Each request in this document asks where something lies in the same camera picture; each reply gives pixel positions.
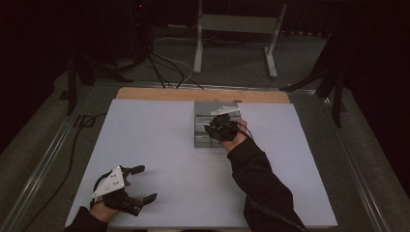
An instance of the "black jacket sleeve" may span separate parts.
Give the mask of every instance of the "black jacket sleeve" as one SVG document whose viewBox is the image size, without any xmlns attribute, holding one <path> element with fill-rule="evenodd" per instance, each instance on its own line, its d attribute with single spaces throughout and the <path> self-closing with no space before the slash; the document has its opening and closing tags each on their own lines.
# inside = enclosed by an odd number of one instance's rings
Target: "black jacket sleeve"
<svg viewBox="0 0 410 232">
<path fill-rule="evenodd" d="M 64 232 L 105 232 L 108 223 L 92 216 L 85 207 L 80 207 L 73 223 Z"/>
<path fill-rule="evenodd" d="M 247 194 L 244 216 L 253 232 L 306 231 L 293 209 L 292 192 L 273 173 L 266 154 L 246 139 L 228 153 L 232 176 Z"/>
</svg>

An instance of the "gray floor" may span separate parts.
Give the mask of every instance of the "gray floor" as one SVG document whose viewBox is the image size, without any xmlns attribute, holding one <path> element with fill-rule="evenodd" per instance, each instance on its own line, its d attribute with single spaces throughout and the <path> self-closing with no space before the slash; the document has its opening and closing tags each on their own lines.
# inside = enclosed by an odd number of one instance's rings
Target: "gray floor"
<svg viewBox="0 0 410 232">
<path fill-rule="evenodd" d="M 205 88 L 256 88 L 260 91 L 276 91 L 278 87 L 308 76 L 325 42 L 322 38 L 310 36 L 281 37 L 276 51 L 278 79 L 275 81 L 267 76 L 268 70 L 262 51 L 266 42 L 206 47 L 202 73 L 193 75 L 191 79 Z M 194 40 L 164 40 L 155 43 L 155 51 L 159 55 L 184 62 L 191 67 L 194 50 Z M 176 64 L 189 75 L 189 67 Z M 177 83 L 181 78 L 178 73 L 168 68 L 159 66 L 159 70 L 171 83 Z M 82 87 L 78 91 L 81 93 L 80 101 L 72 117 L 66 116 L 67 102 L 58 100 L 61 92 L 67 90 L 67 77 L 64 74 L 56 79 L 54 93 L 0 156 L 0 218 L 4 222 L 37 163 L 52 150 L 55 150 L 56 154 L 54 160 L 50 161 L 52 165 L 46 170 L 47 174 L 40 181 L 41 185 L 34 187 L 37 194 L 33 201 L 27 199 L 31 204 L 26 211 L 23 210 L 21 217 L 16 218 L 16 224 L 19 226 L 15 231 L 20 231 L 33 218 L 62 182 L 69 167 L 73 141 L 78 130 L 73 128 L 76 116 L 106 112 L 118 89 L 125 86 L 106 79 L 100 73 L 98 76 L 99 80 L 95 86 Z M 135 80 L 132 86 L 160 87 L 148 62 L 125 76 Z M 372 220 L 374 215 L 381 215 L 391 231 L 410 231 L 409 199 L 349 90 L 343 91 L 343 127 L 336 129 L 329 118 L 326 101 L 316 98 L 313 91 L 310 91 L 314 90 L 317 84 L 309 84 L 303 88 L 305 91 L 291 93 L 289 98 L 297 109 L 339 226 L 311 231 L 388 231 L 378 229 Z M 187 84 L 184 87 L 194 88 L 195 85 Z M 73 170 L 67 183 L 27 231 L 61 231 L 64 228 L 102 124 L 103 117 L 100 117 L 94 127 L 81 131 L 75 145 Z M 62 132 L 61 129 L 66 125 L 69 125 L 68 130 Z M 55 135 L 61 133 L 66 135 L 65 139 L 54 140 Z M 359 173 L 352 171 L 352 166 L 356 165 Z M 373 203 L 364 203 L 364 199 L 374 200 L 378 207 L 376 211 L 379 212 L 370 212 L 366 206 Z"/>
</svg>

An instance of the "person's left hand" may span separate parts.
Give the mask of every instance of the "person's left hand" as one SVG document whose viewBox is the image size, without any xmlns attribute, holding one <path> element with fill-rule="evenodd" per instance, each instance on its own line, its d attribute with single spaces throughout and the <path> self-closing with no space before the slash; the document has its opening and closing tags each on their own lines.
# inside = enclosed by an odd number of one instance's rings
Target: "person's left hand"
<svg viewBox="0 0 410 232">
<path fill-rule="evenodd" d="M 127 179 L 124 181 L 126 186 L 131 185 Z M 94 204 L 93 208 L 90 210 L 90 214 L 92 216 L 105 223 L 108 223 L 118 213 L 120 213 L 120 211 L 106 207 L 101 196 L 97 199 L 97 203 Z"/>
</svg>

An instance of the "hand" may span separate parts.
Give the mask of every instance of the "hand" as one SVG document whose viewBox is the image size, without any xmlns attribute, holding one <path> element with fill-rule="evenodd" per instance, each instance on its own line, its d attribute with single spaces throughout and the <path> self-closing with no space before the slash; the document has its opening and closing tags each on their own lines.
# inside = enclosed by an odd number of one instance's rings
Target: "hand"
<svg viewBox="0 0 410 232">
<path fill-rule="evenodd" d="M 242 143 L 243 141 L 245 141 L 245 139 L 247 139 L 247 136 L 244 135 L 244 133 L 247 133 L 247 122 L 244 120 L 236 120 L 235 122 L 238 123 L 239 125 L 239 130 L 242 131 L 238 132 L 235 136 L 235 138 L 232 141 L 222 141 L 220 144 L 222 145 L 222 147 L 226 150 L 226 152 L 230 152 L 232 151 L 232 149 L 234 149 L 236 146 L 238 146 L 240 143 Z"/>
<path fill-rule="evenodd" d="M 126 186 L 131 185 L 127 179 L 124 181 Z M 90 214 L 92 216 L 105 223 L 108 223 L 118 213 L 120 213 L 120 211 L 106 207 L 101 196 L 97 199 L 96 204 L 94 204 L 93 208 L 90 210 Z"/>
</svg>

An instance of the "white metal frame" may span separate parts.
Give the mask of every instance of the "white metal frame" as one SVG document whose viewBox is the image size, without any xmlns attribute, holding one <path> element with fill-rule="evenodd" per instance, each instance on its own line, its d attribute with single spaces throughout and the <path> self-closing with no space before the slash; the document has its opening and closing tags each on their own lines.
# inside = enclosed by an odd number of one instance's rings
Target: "white metal frame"
<svg viewBox="0 0 410 232">
<path fill-rule="evenodd" d="M 277 18 L 203 14 L 202 0 L 198 0 L 198 28 L 193 72 L 201 73 L 203 52 L 202 30 L 235 31 L 272 34 L 271 43 L 268 46 L 265 46 L 264 53 L 268 64 L 269 76 L 271 78 L 278 77 L 273 51 L 275 48 L 275 43 L 278 39 L 278 34 L 285 11 L 286 5 L 284 4 L 281 5 Z"/>
</svg>

